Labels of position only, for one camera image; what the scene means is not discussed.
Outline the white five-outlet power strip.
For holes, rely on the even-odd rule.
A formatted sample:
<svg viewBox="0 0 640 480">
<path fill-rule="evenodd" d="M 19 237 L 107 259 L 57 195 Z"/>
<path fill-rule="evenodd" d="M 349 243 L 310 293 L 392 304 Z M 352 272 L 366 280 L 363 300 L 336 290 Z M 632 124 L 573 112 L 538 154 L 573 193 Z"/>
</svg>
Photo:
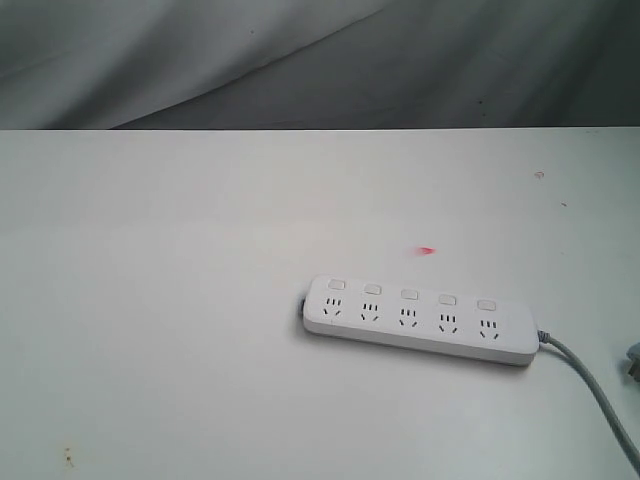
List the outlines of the white five-outlet power strip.
<svg viewBox="0 0 640 480">
<path fill-rule="evenodd" d="M 539 349 L 522 304 L 331 275 L 312 280 L 303 325 L 318 335 L 512 366 L 530 365 Z"/>
</svg>

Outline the grey plug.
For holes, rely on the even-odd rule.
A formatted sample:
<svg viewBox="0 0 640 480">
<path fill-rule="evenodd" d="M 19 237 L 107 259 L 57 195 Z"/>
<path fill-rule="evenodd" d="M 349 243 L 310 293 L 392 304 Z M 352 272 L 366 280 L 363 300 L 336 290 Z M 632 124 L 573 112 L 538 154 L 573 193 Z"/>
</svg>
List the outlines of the grey plug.
<svg viewBox="0 0 640 480">
<path fill-rule="evenodd" d="M 626 351 L 626 358 L 618 364 L 624 384 L 639 383 L 640 380 L 640 343 L 636 342 Z"/>
</svg>

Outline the grey wrinkled backdrop cloth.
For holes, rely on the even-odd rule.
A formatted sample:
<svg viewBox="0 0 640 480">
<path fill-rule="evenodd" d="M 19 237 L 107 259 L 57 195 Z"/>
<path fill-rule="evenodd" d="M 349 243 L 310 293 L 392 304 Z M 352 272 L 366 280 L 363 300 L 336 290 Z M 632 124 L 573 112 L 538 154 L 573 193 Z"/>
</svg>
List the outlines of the grey wrinkled backdrop cloth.
<svg viewBox="0 0 640 480">
<path fill-rule="evenodd" d="M 5 1 L 5 129 L 635 126 L 635 1 Z"/>
</svg>

